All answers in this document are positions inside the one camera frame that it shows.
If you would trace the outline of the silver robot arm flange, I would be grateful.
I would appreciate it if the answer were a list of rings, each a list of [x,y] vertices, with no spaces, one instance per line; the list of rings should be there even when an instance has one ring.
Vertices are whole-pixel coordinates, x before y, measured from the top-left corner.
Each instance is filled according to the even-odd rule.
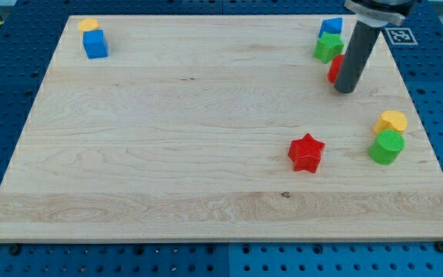
[[[345,0],[344,7],[354,12],[360,22],[373,28],[380,28],[387,24],[402,26],[417,2],[417,0]]]

